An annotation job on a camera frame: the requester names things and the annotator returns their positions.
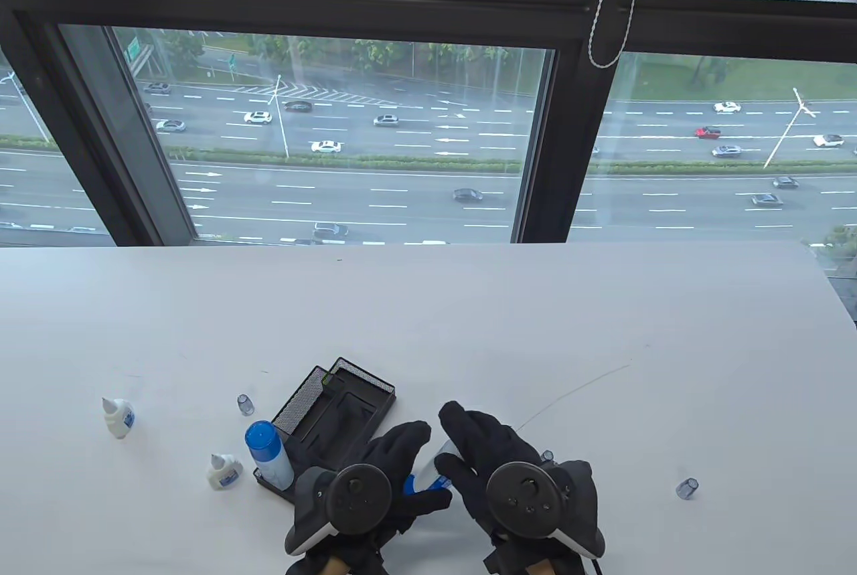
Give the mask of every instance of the window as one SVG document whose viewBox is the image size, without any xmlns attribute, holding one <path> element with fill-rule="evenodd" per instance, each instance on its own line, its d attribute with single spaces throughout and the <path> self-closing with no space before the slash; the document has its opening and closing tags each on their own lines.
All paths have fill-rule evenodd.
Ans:
<svg viewBox="0 0 857 575">
<path fill-rule="evenodd" d="M 107 235 L 107 229 L 0 53 L 0 246 L 109 242 L 61 233 Z"/>
<path fill-rule="evenodd" d="M 800 241 L 855 278 L 855 119 L 854 64 L 625 54 L 569 239 Z"/>
<path fill-rule="evenodd" d="M 114 31 L 199 238 L 509 242 L 545 51 Z"/>
</svg>

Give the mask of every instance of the road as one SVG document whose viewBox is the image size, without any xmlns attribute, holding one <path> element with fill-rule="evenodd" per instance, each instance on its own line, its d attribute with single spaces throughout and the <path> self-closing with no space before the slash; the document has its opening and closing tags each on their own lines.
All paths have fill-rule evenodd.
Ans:
<svg viewBox="0 0 857 575">
<path fill-rule="evenodd" d="M 520 184 L 506 176 L 205 163 L 172 171 L 203 238 L 270 244 L 309 238 L 315 221 L 349 226 L 347 244 L 508 242 Z M 453 201 L 453 189 L 465 186 L 484 201 Z M 769 177 L 590 177 L 570 237 L 817 242 L 836 224 L 857 224 L 857 176 L 802 177 L 799 189 L 777 192 L 783 208 L 754 207 L 752 193 L 773 190 Z M 103 232 L 64 159 L 45 153 L 0 152 L 0 220 Z"/>
<path fill-rule="evenodd" d="M 367 86 L 360 82 L 354 86 L 360 94 L 294 82 L 279 86 L 281 103 L 312 100 L 312 113 L 278 112 L 272 104 L 273 85 L 235 90 L 174 86 L 171 94 L 142 97 L 152 104 L 153 122 L 179 119 L 187 125 L 183 133 L 159 132 L 165 145 L 306 155 L 315 141 L 333 140 L 343 143 L 343 155 L 526 158 L 533 98 L 498 97 L 481 89 L 438 89 L 432 82 L 403 86 L 412 88 L 397 91 L 388 86 L 377 92 L 383 97 L 365 95 Z M 798 118 L 777 152 L 777 161 L 854 158 L 857 101 L 817 102 L 812 109 L 817 116 Z M 273 122 L 248 125 L 244 114 L 252 110 L 268 110 Z M 795 104 L 790 102 L 747 102 L 740 113 L 724 115 L 715 113 L 709 103 L 612 101 L 604 112 L 596 157 L 603 161 L 713 160 L 710 151 L 716 144 L 737 144 L 744 150 L 741 159 L 763 161 L 794 112 Z M 374 126 L 374 117 L 384 113 L 398 116 L 399 125 Z M 694 131 L 701 126 L 719 128 L 722 137 L 700 140 Z M 40 135 L 11 82 L 0 84 L 0 132 Z M 846 144 L 818 149 L 812 137 L 826 133 L 842 135 Z"/>
</svg>

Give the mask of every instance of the street lamp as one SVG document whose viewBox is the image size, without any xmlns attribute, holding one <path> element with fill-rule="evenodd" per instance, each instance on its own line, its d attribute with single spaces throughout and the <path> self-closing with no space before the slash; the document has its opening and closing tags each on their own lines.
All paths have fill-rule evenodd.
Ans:
<svg viewBox="0 0 857 575">
<path fill-rule="evenodd" d="M 769 155 L 768 159 L 765 160 L 765 166 L 762 167 L 763 169 L 767 169 L 768 165 L 771 164 L 771 160 L 774 159 L 774 154 L 777 152 L 777 149 L 780 149 L 780 144 L 783 144 L 783 140 L 786 139 L 786 135 L 789 134 L 789 131 L 791 130 L 793 123 L 795 123 L 795 120 L 798 119 L 798 116 L 801 115 L 802 112 L 804 112 L 810 117 L 815 117 L 816 112 L 814 112 L 814 110 L 809 110 L 806 108 L 806 104 L 804 104 L 804 101 L 802 101 L 801 94 L 798 93 L 798 89 L 793 86 L 792 91 L 795 92 L 795 97 L 798 100 L 798 110 L 795 111 L 795 116 L 792 117 L 791 122 L 789 122 L 789 125 L 787 125 L 786 131 L 783 131 L 783 134 L 780 136 L 780 139 L 777 140 L 777 144 L 775 144 L 774 150 L 771 151 L 771 155 Z"/>
</svg>

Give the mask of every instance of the hand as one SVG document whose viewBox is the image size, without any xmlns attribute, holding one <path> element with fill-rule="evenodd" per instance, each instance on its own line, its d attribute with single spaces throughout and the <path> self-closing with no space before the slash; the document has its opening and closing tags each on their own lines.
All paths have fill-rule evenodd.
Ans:
<svg viewBox="0 0 857 575">
<path fill-rule="evenodd" d="M 468 513 L 489 534 L 492 544 L 499 547 L 511 542 L 522 554 L 522 559 L 532 559 L 527 566 L 545 559 L 569 556 L 572 551 L 554 539 L 533 540 L 512 535 L 495 519 L 487 505 L 485 489 L 493 472 L 510 461 L 541 465 L 536 449 L 495 417 L 465 410 L 456 401 L 444 404 L 440 419 L 462 459 L 441 453 L 435 458 L 435 468 L 452 481 Z"/>
<path fill-rule="evenodd" d="M 382 522 L 365 535 L 328 536 L 294 563 L 287 575 L 318 575 L 331 560 L 340 560 L 354 575 L 385 573 L 380 548 L 411 527 L 422 515 L 449 507 L 452 493 L 446 489 L 404 494 L 404 482 L 413 472 L 414 459 L 429 441 L 431 428 L 425 421 L 402 423 L 349 458 L 346 465 L 371 464 L 379 468 L 392 487 L 392 504 Z"/>
</svg>

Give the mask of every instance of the black tray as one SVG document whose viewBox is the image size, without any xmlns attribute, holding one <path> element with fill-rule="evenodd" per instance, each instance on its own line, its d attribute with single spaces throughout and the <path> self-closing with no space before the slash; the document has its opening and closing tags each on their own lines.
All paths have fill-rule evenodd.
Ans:
<svg viewBox="0 0 857 575">
<path fill-rule="evenodd" d="M 376 433 L 395 400 L 394 386 L 342 357 L 330 370 L 316 365 L 272 419 L 295 481 L 312 466 L 345 468 L 349 456 Z M 294 483 L 280 490 L 267 483 L 258 468 L 253 476 L 270 492 L 294 503 Z"/>
</svg>

